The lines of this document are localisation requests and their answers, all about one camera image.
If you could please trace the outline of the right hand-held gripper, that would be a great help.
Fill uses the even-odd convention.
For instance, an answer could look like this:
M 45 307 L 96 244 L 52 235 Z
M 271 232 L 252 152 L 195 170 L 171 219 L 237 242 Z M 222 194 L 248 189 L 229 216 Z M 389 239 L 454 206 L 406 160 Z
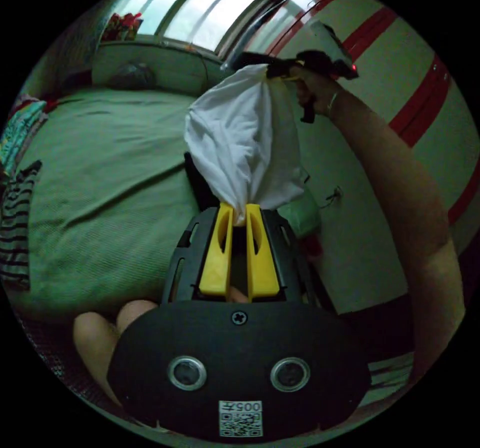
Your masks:
M 267 79 L 281 81 L 297 81 L 298 76 L 291 76 L 290 69 L 293 66 L 303 66 L 317 74 L 331 78 L 344 78 L 353 80 L 359 78 L 356 65 L 352 62 L 349 54 L 342 54 L 334 58 L 319 50 L 306 50 L 299 52 L 294 58 L 279 58 L 272 55 L 243 52 L 239 55 L 239 68 L 248 65 L 266 65 Z

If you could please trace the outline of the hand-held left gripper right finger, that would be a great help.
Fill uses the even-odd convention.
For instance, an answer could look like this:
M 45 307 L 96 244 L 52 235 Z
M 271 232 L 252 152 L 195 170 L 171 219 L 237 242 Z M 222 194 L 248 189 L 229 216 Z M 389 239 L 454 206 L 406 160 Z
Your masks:
M 272 298 L 280 286 L 259 205 L 246 206 L 247 290 L 249 299 Z

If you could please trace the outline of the person's right hand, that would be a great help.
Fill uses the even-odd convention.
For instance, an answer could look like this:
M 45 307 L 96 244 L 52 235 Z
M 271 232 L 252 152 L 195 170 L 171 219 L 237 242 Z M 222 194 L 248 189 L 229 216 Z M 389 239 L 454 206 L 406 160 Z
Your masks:
M 296 81 L 299 104 L 303 107 L 312 104 L 315 114 L 331 118 L 333 105 L 344 89 L 331 77 L 301 66 L 292 67 L 290 75 Z

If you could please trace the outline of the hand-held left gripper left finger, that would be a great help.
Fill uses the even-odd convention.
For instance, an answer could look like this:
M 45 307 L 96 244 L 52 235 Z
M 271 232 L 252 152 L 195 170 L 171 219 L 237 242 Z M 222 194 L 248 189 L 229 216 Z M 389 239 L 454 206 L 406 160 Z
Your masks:
M 233 208 L 221 203 L 218 209 L 203 271 L 199 282 L 201 293 L 228 293 L 230 288 Z

